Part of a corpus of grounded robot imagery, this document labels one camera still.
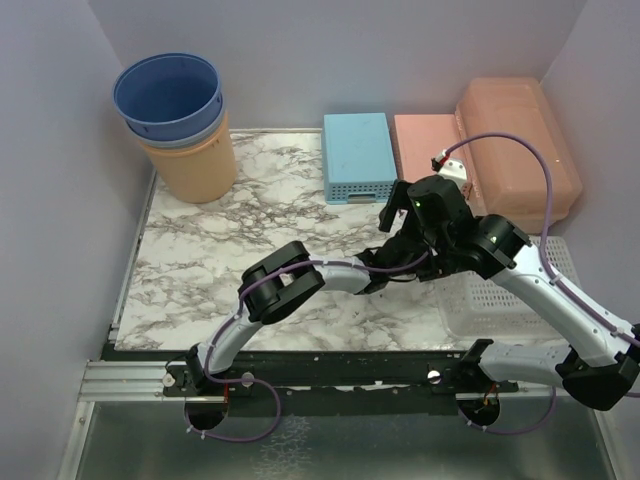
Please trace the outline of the pink perforated plastic basket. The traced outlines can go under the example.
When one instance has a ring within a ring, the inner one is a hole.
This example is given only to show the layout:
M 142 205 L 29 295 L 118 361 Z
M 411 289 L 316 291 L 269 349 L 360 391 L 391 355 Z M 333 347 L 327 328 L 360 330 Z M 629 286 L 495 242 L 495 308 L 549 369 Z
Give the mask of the pink perforated plastic basket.
M 410 183 L 435 174 L 432 158 L 460 141 L 453 114 L 393 117 L 392 147 L 398 178 Z

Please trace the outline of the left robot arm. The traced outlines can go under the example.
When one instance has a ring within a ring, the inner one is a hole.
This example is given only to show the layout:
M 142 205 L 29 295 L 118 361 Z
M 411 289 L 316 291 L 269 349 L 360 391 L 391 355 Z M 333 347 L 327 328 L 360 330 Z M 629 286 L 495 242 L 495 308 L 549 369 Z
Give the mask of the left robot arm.
M 229 315 L 186 354 L 186 382 L 199 394 L 214 392 L 237 354 L 262 327 L 286 319 L 316 293 L 369 295 L 398 275 L 418 274 L 430 257 L 426 245 L 409 250 L 396 241 L 348 258 L 313 255 L 300 241 L 286 244 L 243 273 Z

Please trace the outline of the large orange lidded container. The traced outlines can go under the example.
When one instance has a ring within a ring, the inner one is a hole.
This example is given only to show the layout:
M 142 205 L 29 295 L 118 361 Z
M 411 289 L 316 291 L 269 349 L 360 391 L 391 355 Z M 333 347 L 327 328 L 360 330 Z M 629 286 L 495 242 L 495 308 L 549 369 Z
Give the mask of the large orange lidded container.
M 582 182 L 539 82 L 529 77 L 476 78 L 455 111 L 462 139 L 488 133 L 515 135 L 533 146 L 550 171 L 551 223 L 567 217 L 582 192 Z M 477 215 L 498 214 L 521 230 L 541 232 L 546 182 L 535 156 L 504 138 L 472 141 L 462 147 L 469 162 L 469 201 Z

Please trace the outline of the blue plastic bucket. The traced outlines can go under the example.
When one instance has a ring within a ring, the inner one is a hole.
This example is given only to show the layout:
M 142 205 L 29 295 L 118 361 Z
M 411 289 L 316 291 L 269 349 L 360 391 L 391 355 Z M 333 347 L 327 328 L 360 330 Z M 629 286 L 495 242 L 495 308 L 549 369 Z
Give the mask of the blue plastic bucket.
M 129 128 L 151 141 L 191 137 L 223 111 L 218 71 L 187 53 L 164 53 L 138 61 L 113 86 L 113 103 Z

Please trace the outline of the light blue perforated basket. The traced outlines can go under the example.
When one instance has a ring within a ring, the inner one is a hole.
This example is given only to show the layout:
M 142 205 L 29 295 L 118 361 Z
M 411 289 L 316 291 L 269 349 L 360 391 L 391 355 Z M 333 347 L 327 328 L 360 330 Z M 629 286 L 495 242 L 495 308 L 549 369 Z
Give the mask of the light blue perforated basket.
M 398 174 L 385 114 L 325 115 L 321 147 L 328 204 L 387 201 Z

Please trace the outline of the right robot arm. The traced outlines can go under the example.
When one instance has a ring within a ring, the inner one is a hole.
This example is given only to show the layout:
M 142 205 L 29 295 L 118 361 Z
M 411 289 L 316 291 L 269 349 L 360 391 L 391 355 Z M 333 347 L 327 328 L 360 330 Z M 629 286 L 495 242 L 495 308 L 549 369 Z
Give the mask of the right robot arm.
M 389 231 L 404 211 L 384 264 L 421 281 L 473 272 L 518 297 L 566 341 L 556 348 L 478 340 L 460 361 L 461 383 L 481 391 L 525 381 L 564 389 L 607 411 L 639 376 L 639 328 L 609 312 L 547 263 L 542 245 L 499 215 L 476 217 L 457 185 L 439 175 L 394 182 L 379 216 Z

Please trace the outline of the orange plastic bucket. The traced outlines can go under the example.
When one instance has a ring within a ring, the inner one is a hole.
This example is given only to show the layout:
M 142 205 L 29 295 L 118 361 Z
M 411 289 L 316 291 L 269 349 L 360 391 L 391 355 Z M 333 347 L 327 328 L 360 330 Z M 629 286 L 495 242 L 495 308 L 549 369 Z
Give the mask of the orange plastic bucket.
M 220 126 L 193 146 L 168 149 L 141 141 L 139 144 L 170 193 L 182 202 L 212 202 L 224 196 L 236 181 L 237 163 L 227 112 Z

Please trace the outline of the white perforated plastic basket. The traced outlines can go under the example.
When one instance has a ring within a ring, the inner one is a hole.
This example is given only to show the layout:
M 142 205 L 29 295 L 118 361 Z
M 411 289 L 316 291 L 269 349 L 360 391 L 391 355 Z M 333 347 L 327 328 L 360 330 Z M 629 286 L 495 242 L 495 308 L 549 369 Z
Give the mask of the white perforated plastic basket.
M 533 344 L 561 338 L 523 301 L 473 272 L 439 279 L 434 290 L 444 328 L 459 340 Z

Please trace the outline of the grey-blue plastic bucket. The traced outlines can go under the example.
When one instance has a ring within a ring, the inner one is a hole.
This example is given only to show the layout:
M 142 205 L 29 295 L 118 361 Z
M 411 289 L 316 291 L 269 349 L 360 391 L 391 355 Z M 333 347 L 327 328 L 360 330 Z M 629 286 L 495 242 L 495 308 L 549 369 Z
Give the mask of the grey-blue plastic bucket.
M 142 144 L 145 144 L 154 148 L 160 148 L 160 149 L 186 148 L 204 141 L 207 137 L 212 135 L 220 127 L 226 115 L 226 106 L 225 106 L 223 96 L 220 97 L 218 104 L 221 107 L 221 110 L 216 116 L 215 120 L 212 121 L 206 128 L 203 128 L 202 130 L 200 130 L 197 133 L 194 133 L 191 136 L 182 136 L 181 138 L 178 138 L 176 140 L 168 140 L 168 141 L 151 140 L 136 133 L 129 124 L 127 124 L 127 126 L 131 134 Z

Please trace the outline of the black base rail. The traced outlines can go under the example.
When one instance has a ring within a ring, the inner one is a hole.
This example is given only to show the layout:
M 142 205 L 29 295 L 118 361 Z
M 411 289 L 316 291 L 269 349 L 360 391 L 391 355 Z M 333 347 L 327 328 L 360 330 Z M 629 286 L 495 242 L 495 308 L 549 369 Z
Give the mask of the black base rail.
M 186 365 L 186 352 L 119 352 L 104 347 L 102 360 L 123 369 L 154 367 L 154 397 L 183 401 L 189 416 L 204 423 L 235 417 L 269 417 L 274 400 L 267 389 L 254 385 L 257 378 L 271 384 L 282 401 L 283 415 L 357 416 L 424 413 L 454 415 L 459 396 L 489 402 L 499 410 L 498 397 L 518 390 L 512 382 L 484 380 L 466 373 L 462 351 L 417 352 L 296 352 L 246 351 L 240 353 L 222 380 L 238 378 L 240 384 L 216 383 L 205 392 L 194 388 Z M 245 416 L 228 412 L 238 397 L 266 397 L 266 413 Z

